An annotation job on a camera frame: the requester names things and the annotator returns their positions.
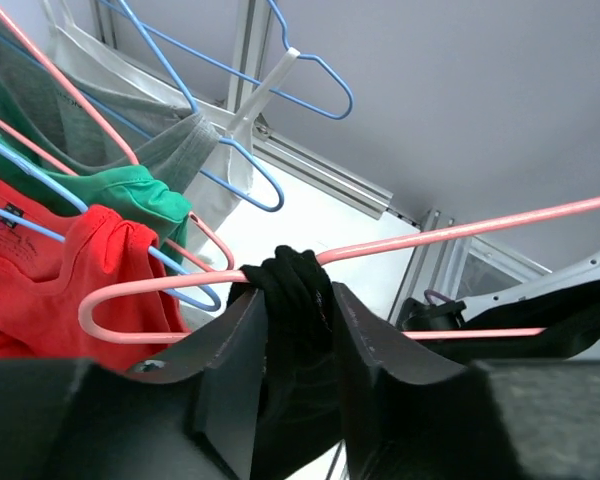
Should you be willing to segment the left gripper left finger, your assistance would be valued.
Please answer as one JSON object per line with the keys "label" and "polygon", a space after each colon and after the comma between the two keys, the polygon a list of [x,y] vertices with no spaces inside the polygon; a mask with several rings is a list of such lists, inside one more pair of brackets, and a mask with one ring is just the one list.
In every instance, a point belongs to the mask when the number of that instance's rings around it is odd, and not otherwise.
{"label": "left gripper left finger", "polygon": [[193,383],[184,434],[222,479],[251,474],[267,323],[264,293],[250,289],[201,329],[128,370],[151,383]]}

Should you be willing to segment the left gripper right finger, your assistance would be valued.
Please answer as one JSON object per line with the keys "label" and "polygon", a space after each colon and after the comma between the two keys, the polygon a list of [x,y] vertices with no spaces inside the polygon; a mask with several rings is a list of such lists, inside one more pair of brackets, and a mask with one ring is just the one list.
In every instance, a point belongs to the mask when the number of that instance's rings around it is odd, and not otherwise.
{"label": "left gripper right finger", "polygon": [[333,339],[353,479],[507,479],[510,448],[487,376],[450,361],[333,285]]}

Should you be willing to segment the black tank top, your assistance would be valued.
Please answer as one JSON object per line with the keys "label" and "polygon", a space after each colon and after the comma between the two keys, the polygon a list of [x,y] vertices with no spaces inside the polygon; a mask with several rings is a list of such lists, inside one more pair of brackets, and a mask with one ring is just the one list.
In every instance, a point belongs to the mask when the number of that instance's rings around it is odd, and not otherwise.
{"label": "black tank top", "polygon": [[286,245],[241,270],[247,280],[232,285],[227,302],[255,287],[268,317],[251,476],[286,479],[342,438],[332,284],[313,251]]}

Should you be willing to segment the pink hanger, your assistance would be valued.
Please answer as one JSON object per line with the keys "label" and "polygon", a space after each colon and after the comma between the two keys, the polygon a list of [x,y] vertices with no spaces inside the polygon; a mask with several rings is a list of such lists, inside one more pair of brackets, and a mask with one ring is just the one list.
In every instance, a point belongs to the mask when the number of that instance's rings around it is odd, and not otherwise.
{"label": "pink hanger", "polygon": [[[446,227],[420,234],[406,235],[386,240],[351,245],[332,249],[320,253],[317,260],[321,265],[332,262],[359,258],[368,255],[407,249],[416,246],[429,245],[432,243],[455,240],[475,236],[482,233],[490,233],[499,230],[507,230],[518,226],[545,222],[556,218],[571,216],[600,209],[600,196],[586,200],[561,204],[553,207],[532,210],[518,214],[482,220],[465,225]],[[147,293],[159,290],[168,290],[190,286],[201,286],[216,283],[247,281],[244,274],[239,270],[212,271],[207,273],[196,273],[177,277],[164,277],[158,279],[139,280],[118,283],[106,286],[89,293],[81,301],[78,310],[78,321],[81,328],[89,335],[103,341],[116,344],[169,344],[185,338],[183,334],[175,333],[128,333],[105,329],[96,324],[92,318],[93,310],[104,301],[120,297]],[[437,331],[437,332],[407,332],[405,335],[414,340],[442,340],[452,338],[503,338],[528,337],[538,335],[541,328],[518,328],[498,330],[477,331]]]}
{"label": "pink hanger", "polygon": [[204,179],[219,144],[203,114],[135,98],[64,73],[131,147],[116,142],[0,21],[0,141],[88,205],[154,230],[173,261],[194,253],[219,224]]}

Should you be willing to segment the red tank top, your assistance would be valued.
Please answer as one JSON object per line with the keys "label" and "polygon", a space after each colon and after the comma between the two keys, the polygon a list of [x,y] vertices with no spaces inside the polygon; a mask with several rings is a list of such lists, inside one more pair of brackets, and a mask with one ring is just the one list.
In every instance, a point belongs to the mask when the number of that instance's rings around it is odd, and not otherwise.
{"label": "red tank top", "polygon": [[87,334],[78,321],[83,298],[99,288],[161,278],[151,256],[167,237],[186,238],[189,202],[140,168],[139,179],[111,186],[69,178],[85,188],[88,210],[65,202],[47,208],[0,179],[0,207],[63,236],[49,238],[0,218],[0,358],[90,357],[125,370],[158,354],[161,345],[122,345]]}

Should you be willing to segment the green tank top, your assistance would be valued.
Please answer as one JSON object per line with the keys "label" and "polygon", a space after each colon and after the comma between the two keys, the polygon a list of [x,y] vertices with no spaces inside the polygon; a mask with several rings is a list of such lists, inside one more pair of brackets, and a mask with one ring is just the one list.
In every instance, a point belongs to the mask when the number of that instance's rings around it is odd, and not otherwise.
{"label": "green tank top", "polygon": [[24,138],[64,162],[75,173],[64,173],[0,128],[0,144],[19,154],[86,205],[103,205],[122,218],[144,224],[159,237],[160,251],[177,263],[183,256],[173,246],[186,246],[192,210],[183,196],[198,167],[194,164],[195,121],[188,117],[141,146],[139,165],[120,159],[92,167],[67,156],[40,133],[0,81],[0,120]]}

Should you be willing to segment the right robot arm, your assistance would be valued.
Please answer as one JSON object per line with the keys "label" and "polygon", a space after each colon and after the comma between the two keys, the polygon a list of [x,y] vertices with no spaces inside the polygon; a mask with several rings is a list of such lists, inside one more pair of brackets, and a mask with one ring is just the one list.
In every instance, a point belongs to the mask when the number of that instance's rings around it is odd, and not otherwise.
{"label": "right robot arm", "polygon": [[478,359],[600,359],[600,251],[499,292],[457,300],[406,299],[396,326],[459,363]]}

